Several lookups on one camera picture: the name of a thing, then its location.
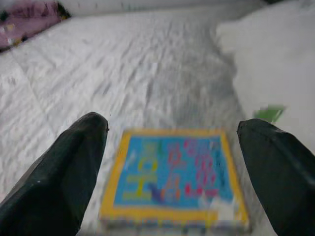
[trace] white bed sheet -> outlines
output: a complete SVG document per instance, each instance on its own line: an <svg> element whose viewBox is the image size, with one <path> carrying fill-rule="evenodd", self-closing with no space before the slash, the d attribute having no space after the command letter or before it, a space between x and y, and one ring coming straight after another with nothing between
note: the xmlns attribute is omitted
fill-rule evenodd
<svg viewBox="0 0 315 236"><path fill-rule="evenodd" d="M271 228L251 187L236 136L243 118L233 66L210 31L262 6L245 0L178 10L73 18L0 55L0 194L89 111L110 132L82 235L97 228L104 183L128 127L223 127L252 215L252 235Z"/></svg>

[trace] pink fabric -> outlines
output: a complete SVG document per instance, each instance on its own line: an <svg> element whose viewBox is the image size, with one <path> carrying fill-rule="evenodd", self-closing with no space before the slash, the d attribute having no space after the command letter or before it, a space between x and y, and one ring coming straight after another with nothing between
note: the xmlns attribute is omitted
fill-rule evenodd
<svg viewBox="0 0 315 236"><path fill-rule="evenodd" d="M22 0L6 9L9 17L0 22L0 49L12 46L23 37L35 34L60 22L58 6L54 1Z"/></svg>

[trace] white pillow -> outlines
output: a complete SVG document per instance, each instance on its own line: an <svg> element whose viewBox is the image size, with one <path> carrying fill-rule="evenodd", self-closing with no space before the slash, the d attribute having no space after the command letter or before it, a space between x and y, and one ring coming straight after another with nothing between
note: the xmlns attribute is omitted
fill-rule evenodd
<svg viewBox="0 0 315 236"><path fill-rule="evenodd" d="M234 57L233 85L247 118L267 106L285 111L275 125L315 153L315 4L288 1L217 28Z"/></svg>

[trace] bed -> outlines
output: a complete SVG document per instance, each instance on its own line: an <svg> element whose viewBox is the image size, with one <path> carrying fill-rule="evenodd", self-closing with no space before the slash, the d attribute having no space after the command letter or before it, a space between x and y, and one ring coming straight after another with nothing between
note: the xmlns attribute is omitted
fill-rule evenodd
<svg viewBox="0 0 315 236"><path fill-rule="evenodd" d="M243 113L232 64L211 38L219 22L257 0L73 18L0 55L0 198L76 119L89 111L110 133L80 235L97 230L104 184L128 127L223 127L252 215L251 235L272 235L252 189L236 130Z"/></svg>

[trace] colorful book cover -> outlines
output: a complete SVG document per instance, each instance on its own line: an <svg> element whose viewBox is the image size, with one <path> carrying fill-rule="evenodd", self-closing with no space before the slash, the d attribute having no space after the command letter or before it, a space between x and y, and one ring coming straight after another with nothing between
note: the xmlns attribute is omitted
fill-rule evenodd
<svg viewBox="0 0 315 236"><path fill-rule="evenodd" d="M107 223L248 229L221 130L129 130L99 213Z"/></svg>

